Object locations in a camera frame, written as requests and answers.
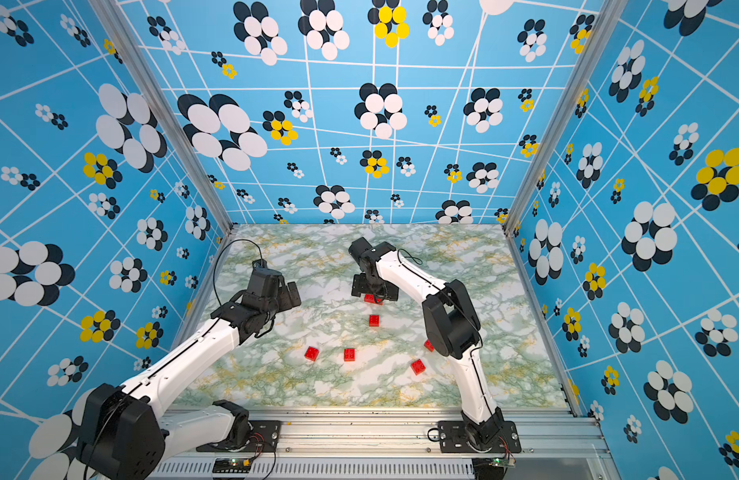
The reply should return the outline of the red long lego brick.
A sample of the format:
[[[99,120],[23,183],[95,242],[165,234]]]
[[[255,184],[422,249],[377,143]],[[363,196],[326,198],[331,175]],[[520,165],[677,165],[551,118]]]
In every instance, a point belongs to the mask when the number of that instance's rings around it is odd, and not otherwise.
[[[363,301],[369,304],[383,305],[383,298],[378,298],[377,296],[371,294],[365,294],[365,296],[363,297]]]

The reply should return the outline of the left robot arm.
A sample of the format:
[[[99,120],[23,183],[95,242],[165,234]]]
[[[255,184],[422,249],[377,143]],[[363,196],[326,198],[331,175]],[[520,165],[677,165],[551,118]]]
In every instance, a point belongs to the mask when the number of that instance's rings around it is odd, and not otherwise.
[[[85,475],[144,479],[158,464],[197,447],[239,451],[264,447],[248,411],[216,400],[197,412],[164,419],[174,400],[213,363],[250,338],[271,332],[277,314],[300,306],[297,286],[257,263],[243,290],[211,312],[185,342],[119,386],[106,383],[85,401],[75,458]]]

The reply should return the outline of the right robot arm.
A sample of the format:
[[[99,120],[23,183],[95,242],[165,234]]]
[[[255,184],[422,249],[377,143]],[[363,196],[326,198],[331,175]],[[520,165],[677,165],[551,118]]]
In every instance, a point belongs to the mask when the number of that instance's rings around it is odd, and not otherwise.
[[[427,340],[455,374],[469,443],[479,451],[491,449],[499,440],[503,414],[487,387],[479,355],[481,322],[465,284],[428,274],[387,242],[373,246],[361,237],[348,252],[360,269],[353,277],[353,296],[395,301],[403,292],[421,306]]]

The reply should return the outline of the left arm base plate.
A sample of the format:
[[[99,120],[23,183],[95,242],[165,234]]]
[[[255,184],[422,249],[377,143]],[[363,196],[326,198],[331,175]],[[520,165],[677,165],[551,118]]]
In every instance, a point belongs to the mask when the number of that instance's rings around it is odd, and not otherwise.
[[[198,446],[197,452],[275,452],[282,422],[278,420],[251,420],[235,427],[229,438],[221,442]]]

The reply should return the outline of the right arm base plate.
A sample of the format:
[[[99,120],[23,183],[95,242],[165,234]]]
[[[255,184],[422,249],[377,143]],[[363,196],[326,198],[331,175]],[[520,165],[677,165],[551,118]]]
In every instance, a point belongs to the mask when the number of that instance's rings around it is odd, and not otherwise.
[[[505,452],[519,454],[523,451],[517,426],[510,421],[473,422],[439,421],[439,448],[443,453],[503,455]]]

